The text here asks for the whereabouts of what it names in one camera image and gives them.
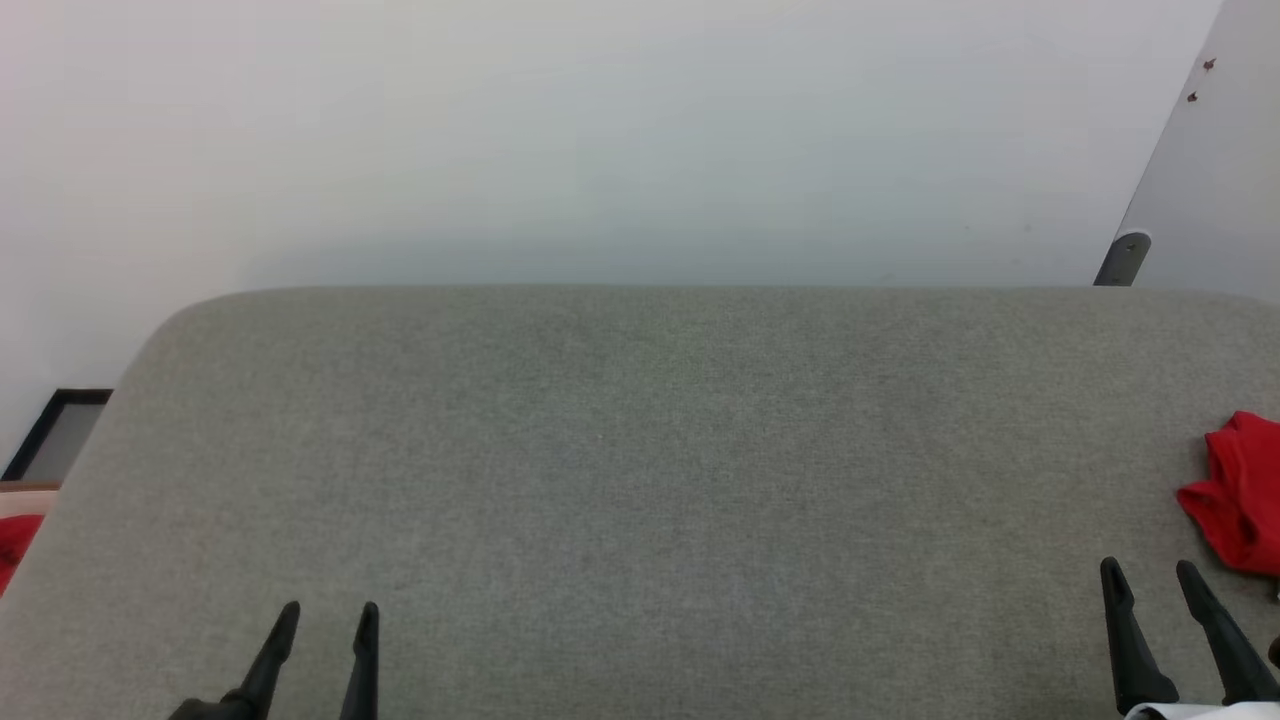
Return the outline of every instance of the red cloth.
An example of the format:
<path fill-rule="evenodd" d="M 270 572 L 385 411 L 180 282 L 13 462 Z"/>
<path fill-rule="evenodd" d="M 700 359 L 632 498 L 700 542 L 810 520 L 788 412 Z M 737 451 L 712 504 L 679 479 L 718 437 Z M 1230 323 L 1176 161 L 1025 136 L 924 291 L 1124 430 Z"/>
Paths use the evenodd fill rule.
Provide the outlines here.
<path fill-rule="evenodd" d="M 1236 413 L 1208 443 L 1208 479 L 1178 502 L 1228 566 L 1280 575 L 1280 423 Z"/>
<path fill-rule="evenodd" d="M 44 515 L 14 515 L 0 520 L 0 594 L 9 587 L 13 571 L 18 569 L 44 519 Z"/>

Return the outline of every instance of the gray fabric surface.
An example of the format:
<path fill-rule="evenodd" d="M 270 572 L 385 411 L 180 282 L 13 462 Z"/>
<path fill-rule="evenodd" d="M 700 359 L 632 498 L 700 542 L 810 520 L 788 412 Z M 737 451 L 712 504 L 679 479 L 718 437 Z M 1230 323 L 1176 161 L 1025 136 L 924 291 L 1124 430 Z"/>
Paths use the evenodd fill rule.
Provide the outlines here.
<path fill-rule="evenodd" d="M 233 296 L 129 369 L 0 600 L 5 717 L 165 717 L 302 602 L 274 719 L 1114 716 L 1115 555 L 1184 698 L 1174 489 L 1280 418 L 1280 309 L 1132 288 Z"/>

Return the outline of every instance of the gray felt texture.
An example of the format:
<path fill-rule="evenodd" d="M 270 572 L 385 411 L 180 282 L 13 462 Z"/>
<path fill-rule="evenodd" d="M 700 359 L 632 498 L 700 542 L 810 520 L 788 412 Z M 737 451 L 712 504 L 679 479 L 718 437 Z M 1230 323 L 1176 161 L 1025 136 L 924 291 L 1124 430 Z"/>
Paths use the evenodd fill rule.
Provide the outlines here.
<path fill-rule="evenodd" d="M 1174 491 L 1280 309 L 1133 288 L 325 288 L 146 345 L 0 600 L 0 712 L 163 719 L 302 602 L 271 717 L 1111 717 L 1098 562 L 1185 700 Z M 948 710 L 931 715 L 933 703 Z"/>

